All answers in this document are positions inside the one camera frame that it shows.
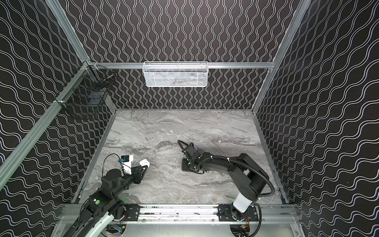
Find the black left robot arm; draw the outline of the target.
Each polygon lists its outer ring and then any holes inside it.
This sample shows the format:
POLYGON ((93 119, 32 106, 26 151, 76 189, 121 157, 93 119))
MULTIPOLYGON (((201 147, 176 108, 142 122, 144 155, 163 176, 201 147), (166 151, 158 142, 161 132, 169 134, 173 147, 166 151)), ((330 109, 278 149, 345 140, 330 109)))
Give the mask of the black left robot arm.
POLYGON ((65 237, 97 237, 113 221, 122 222, 127 217, 125 202, 119 195, 132 184, 140 184, 149 165, 131 168, 131 174, 119 169, 108 171, 102 178, 102 185, 82 205, 79 215, 65 237))

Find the white earbud charging case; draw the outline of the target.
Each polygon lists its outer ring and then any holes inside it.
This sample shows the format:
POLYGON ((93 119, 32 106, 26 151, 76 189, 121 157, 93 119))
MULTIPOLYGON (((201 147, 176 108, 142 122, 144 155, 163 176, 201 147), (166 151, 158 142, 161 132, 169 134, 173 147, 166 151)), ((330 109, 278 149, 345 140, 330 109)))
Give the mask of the white earbud charging case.
POLYGON ((139 165, 140 166, 147 166, 147 167, 150 167, 150 162, 147 160, 147 159, 144 159, 144 160, 141 160, 139 162, 139 165))

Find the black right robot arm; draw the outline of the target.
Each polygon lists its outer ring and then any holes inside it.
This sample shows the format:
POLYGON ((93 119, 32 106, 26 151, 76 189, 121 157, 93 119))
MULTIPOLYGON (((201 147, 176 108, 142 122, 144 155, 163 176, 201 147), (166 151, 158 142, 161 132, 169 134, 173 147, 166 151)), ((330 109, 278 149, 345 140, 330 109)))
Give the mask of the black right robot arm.
POLYGON ((243 215, 261 197, 271 197, 275 187, 269 175, 245 153, 237 157, 214 155, 202 152, 193 143, 178 140, 183 155, 182 171, 195 174, 220 172, 230 176, 238 189, 238 195, 231 204, 232 212, 243 215))

